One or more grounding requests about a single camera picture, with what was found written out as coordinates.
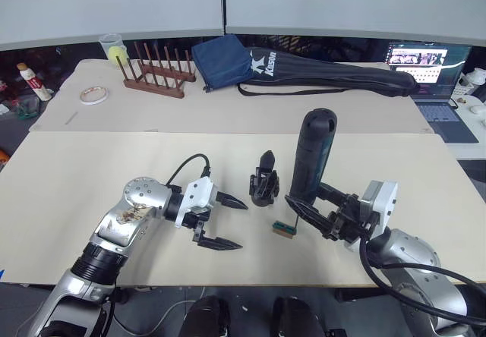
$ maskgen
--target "desk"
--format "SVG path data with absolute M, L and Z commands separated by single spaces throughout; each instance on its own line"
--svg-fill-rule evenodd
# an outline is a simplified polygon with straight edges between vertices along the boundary
M 383 63 L 362 65 L 387 68 Z M 127 89 L 122 80 L 120 69 L 107 60 L 81 61 L 31 130 L 294 134 L 307 112 L 325 107 L 337 114 L 342 133 L 433 132 L 409 97 L 349 90 L 251 98 L 235 86 L 205 93 L 197 73 L 195 83 L 185 83 L 185 98 L 174 99 Z M 96 85 L 107 87 L 109 98 L 95 106 L 81 104 L 80 92 Z
M 299 222 L 293 240 L 271 232 L 291 223 L 286 205 L 296 134 L 163 134 L 30 132 L 0 173 L 2 282 L 54 284 L 80 255 L 103 215 L 140 175 L 167 180 L 193 153 L 206 153 L 211 178 L 246 202 L 248 211 L 215 207 L 207 224 L 243 245 L 214 251 L 191 241 L 193 231 L 162 221 L 145 249 L 122 269 L 120 285 L 372 285 L 359 257 Z M 248 196 L 261 154 L 276 157 L 281 194 L 266 208 Z M 200 174 L 193 161 L 175 179 Z M 486 205 L 446 145 L 434 134 L 337 134 L 323 179 L 362 195 L 370 180 L 399 182 L 391 228 L 427 240 L 443 267 L 486 281 Z M 317 201 L 323 214 L 331 204 Z
M 458 98 L 465 99 L 466 103 L 459 103 Z M 486 127 L 481 123 L 486 119 L 486 112 L 475 115 L 469 109 L 473 106 L 483 104 L 475 96 L 453 96 L 459 107 L 456 113 L 468 126 L 469 130 L 478 139 L 478 143 L 448 143 L 447 147 L 451 150 L 458 160 L 480 160 L 486 159 Z

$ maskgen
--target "plastic cup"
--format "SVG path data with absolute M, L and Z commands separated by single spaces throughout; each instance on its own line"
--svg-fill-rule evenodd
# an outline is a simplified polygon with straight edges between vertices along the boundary
M 110 62 L 118 66 L 116 57 L 120 58 L 121 64 L 126 65 L 128 54 L 127 48 L 123 45 L 122 36 L 118 33 L 107 33 L 99 37 L 99 43 L 103 47 L 103 51 Z

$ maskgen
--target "black carrying case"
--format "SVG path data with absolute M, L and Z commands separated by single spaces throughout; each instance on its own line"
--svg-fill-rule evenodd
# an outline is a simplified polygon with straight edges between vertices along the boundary
M 254 76 L 245 84 L 259 86 L 308 85 L 342 89 L 312 89 L 291 93 L 259 93 L 241 88 L 244 96 L 339 93 L 349 89 L 372 90 L 384 96 L 410 96 L 418 93 L 419 84 L 404 71 L 363 68 L 354 65 L 302 58 L 287 52 L 248 47 Z

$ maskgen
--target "white wall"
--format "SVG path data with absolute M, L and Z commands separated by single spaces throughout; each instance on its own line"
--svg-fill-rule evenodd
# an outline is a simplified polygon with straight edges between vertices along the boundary
M 486 0 L 226 0 L 229 33 L 416 39 L 486 46 Z
M 0 50 L 222 34 L 221 0 L 0 0 Z

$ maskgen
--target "black cylindrical object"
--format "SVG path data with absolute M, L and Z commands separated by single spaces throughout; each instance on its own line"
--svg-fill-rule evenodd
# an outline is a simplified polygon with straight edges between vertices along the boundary
M 127 257 L 105 250 L 91 242 L 78 257 L 71 272 L 81 278 L 103 285 L 113 285 Z
M 306 114 L 298 136 L 290 196 L 313 204 L 336 133 L 337 117 L 329 109 Z

